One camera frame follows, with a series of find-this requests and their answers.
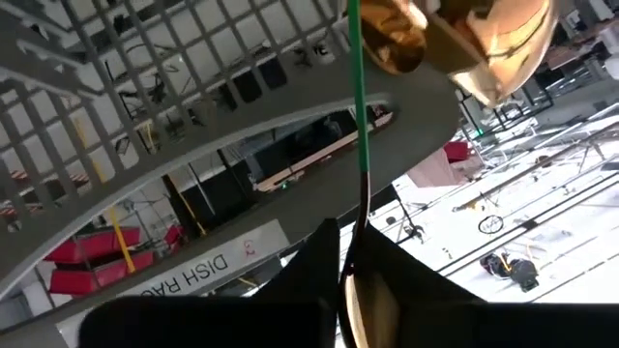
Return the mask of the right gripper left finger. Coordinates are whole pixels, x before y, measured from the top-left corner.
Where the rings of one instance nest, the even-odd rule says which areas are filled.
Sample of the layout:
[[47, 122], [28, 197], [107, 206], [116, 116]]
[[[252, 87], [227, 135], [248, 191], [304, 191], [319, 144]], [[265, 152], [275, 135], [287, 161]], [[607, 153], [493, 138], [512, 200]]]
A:
[[249, 298], [128, 296], [86, 315], [80, 348], [328, 348], [335, 344], [339, 227], [319, 225]]

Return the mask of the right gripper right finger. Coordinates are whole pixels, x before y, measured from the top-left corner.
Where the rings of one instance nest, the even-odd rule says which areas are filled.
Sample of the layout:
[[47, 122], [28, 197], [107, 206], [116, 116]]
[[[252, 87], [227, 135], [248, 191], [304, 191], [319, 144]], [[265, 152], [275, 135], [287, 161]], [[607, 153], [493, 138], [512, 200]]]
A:
[[615, 304], [489, 303], [369, 225], [360, 234], [360, 308], [372, 347], [615, 347]]

